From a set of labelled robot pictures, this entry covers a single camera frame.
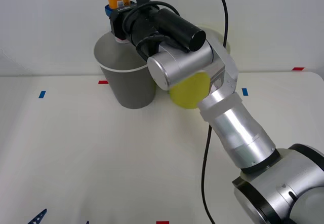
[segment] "white table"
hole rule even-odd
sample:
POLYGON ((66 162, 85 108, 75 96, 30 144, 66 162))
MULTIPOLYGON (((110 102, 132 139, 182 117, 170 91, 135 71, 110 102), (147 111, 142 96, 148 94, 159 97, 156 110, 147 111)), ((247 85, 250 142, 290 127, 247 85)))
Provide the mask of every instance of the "white table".
MULTIPOLYGON (((120 106, 101 76, 0 78, 0 223, 209 223, 200 195, 207 124, 158 90, 120 106), (44 99, 39 99, 46 91, 44 99)), ((277 147, 324 152, 324 82, 310 72, 241 73, 237 91, 277 147), (249 96, 242 96, 247 88, 249 96)), ((216 223, 251 223, 239 175, 213 133, 206 195, 216 223)))

